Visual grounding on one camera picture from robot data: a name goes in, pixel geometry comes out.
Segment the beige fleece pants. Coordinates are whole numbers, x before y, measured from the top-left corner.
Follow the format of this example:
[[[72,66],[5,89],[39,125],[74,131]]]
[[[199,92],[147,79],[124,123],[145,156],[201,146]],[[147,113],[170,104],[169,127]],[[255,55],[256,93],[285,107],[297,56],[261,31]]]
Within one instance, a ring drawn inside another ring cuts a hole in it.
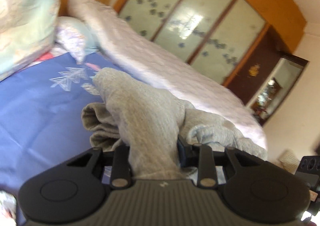
[[[196,168],[182,168],[177,140],[201,143],[222,152],[234,147],[261,159],[267,151],[246,138],[220,115],[196,109],[165,89],[153,88],[119,70],[104,68],[93,77],[103,102],[82,110],[91,145],[113,151],[130,147],[129,163],[137,179],[197,178]]]

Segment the blue printed bed sheet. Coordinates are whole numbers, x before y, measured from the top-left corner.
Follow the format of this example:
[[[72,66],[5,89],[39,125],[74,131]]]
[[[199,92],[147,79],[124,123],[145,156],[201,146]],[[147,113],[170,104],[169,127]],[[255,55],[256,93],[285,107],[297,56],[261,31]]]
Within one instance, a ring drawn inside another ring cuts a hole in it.
[[[101,97],[93,76],[113,64],[91,54],[82,65],[64,54],[15,73],[1,82],[1,189],[21,185],[89,149],[81,111]]]

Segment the dark brown wooden door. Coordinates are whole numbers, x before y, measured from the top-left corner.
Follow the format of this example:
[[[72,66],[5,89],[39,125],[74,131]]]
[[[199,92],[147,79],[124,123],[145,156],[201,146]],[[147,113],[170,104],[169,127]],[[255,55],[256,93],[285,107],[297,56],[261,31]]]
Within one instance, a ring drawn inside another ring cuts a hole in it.
[[[287,46],[274,27],[266,24],[223,85],[244,105],[248,104],[286,51]]]

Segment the wooden wardrobe with glass panels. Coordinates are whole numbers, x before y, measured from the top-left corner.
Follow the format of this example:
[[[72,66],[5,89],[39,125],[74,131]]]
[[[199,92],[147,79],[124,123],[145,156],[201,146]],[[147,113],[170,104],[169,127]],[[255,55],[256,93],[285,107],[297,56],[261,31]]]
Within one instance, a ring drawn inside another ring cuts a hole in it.
[[[256,67],[293,52],[306,20],[293,0],[117,0],[120,17],[145,39],[228,86],[258,55]]]

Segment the pastel patterned pillow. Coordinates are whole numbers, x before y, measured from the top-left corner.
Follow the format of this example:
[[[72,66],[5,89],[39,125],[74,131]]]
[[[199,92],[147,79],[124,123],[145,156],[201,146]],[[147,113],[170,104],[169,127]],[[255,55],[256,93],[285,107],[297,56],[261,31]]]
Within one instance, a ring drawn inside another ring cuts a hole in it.
[[[1,0],[1,80],[54,45],[60,0]]]

